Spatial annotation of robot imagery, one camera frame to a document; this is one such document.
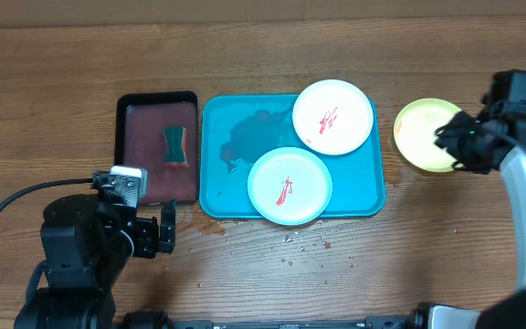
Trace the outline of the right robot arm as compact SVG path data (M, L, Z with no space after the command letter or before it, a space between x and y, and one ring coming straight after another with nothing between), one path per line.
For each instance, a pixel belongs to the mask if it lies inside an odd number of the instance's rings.
M476 312L424 302L399 328L526 328L526 113L464 112L436 127L434 144L455 159L458 171L500 172L510 199L517 245L517 283L509 298Z

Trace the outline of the light blue plate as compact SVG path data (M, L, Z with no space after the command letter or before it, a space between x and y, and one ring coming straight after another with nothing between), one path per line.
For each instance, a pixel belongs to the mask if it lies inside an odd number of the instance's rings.
M330 203L331 174L317 155L281 147L253 164L247 194L263 218L282 226L300 226L318 218Z

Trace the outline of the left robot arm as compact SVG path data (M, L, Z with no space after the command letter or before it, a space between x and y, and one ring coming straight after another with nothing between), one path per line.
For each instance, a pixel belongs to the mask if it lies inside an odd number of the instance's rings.
M114 328L111 292L127 262L171 253L175 207L159 218L140 218L134 207L94 195L65 196L43 211L45 259L34 269L16 328Z

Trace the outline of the green and orange sponge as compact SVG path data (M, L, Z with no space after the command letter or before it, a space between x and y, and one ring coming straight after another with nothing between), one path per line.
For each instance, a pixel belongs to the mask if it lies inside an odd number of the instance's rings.
M163 129L166 144L163 163L166 166L187 166L186 129L183 126L167 126Z

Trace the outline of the yellow-green plate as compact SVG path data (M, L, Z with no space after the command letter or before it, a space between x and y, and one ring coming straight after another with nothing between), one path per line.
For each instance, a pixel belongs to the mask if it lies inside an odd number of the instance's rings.
M449 123L460 112L455 104L425 98L407 104L394 122L394 142L412 165L432 173L453 170L454 157L435 145L435 130Z

